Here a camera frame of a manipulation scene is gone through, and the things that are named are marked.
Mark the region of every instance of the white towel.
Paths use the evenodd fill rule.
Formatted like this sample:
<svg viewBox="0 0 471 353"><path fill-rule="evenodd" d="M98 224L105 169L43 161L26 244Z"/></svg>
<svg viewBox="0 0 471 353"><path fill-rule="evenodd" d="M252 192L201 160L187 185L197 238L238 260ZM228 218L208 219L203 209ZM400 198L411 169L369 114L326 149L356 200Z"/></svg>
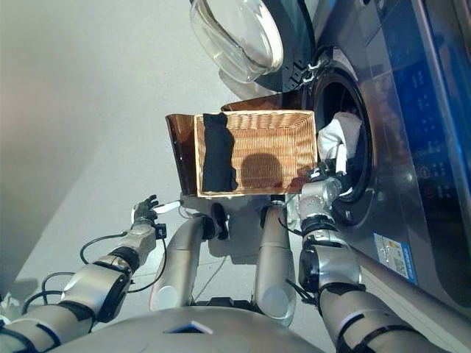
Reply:
<svg viewBox="0 0 471 353"><path fill-rule="evenodd" d="M357 115L338 112L317 136L317 148L321 160L337 158L337 170L346 172L347 159L355 156L361 120Z"/></svg>

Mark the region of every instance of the woven basket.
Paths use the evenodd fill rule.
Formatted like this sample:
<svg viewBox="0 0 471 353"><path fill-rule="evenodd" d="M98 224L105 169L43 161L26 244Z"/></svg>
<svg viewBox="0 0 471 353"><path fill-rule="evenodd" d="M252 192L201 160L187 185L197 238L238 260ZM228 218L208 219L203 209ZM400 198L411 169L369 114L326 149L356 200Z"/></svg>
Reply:
<svg viewBox="0 0 471 353"><path fill-rule="evenodd" d="M299 193L308 170L316 166L314 112L308 110L243 110L225 112L234 137L232 167L237 189L202 191L205 162L203 115L194 117L196 190L201 197Z"/></svg>

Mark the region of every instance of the cylindrical robot leg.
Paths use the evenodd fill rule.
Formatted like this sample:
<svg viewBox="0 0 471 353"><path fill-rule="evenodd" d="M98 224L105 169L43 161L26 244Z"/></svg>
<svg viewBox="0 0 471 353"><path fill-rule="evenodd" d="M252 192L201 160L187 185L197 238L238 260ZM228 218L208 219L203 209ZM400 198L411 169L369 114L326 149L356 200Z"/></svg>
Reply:
<svg viewBox="0 0 471 353"><path fill-rule="evenodd" d="M209 218L204 216L192 218L170 240L165 270L152 287L149 303L151 311L190 304L199 263L199 248L205 233L205 222L208 221ZM160 262L157 275L163 267L163 261Z"/></svg>
<svg viewBox="0 0 471 353"><path fill-rule="evenodd" d="M294 281L293 254L289 246L286 210L271 206L266 211L255 274L254 304L266 316L289 326L296 308L296 292L286 282Z"/></svg>

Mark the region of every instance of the washing machine control panel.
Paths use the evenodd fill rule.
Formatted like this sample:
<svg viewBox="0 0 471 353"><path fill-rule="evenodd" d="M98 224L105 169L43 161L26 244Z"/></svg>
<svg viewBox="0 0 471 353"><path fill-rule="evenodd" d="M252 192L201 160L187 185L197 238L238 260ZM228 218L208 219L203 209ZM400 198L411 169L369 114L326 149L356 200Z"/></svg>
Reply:
<svg viewBox="0 0 471 353"><path fill-rule="evenodd" d="M437 274L460 305L470 282L470 252L437 87L410 1L399 1L383 22L389 60L417 174Z"/></svg>

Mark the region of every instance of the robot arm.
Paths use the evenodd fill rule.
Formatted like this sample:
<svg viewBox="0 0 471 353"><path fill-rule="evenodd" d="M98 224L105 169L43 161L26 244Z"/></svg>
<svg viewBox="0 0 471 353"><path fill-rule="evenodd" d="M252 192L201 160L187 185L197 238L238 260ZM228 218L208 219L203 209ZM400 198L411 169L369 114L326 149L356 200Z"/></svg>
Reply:
<svg viewBox="0 0 471 353"><path fill-rule="evenodd" d="M306 184L298 209L303 235L299 282L314 293L337 351L444 352L361 284L357 257L330 214L344 190L335 177Z"/></svg>
<svg viewBox="0 0 471 353"><path fill-rule="evenodd" d="M155 196L136 205L131 229L109 254L73 275L58 304L38 307L0 330L11 352L45 352L90 332L97 322L114 319L121 309L132 275L166 236L155 224Z"/></svg>

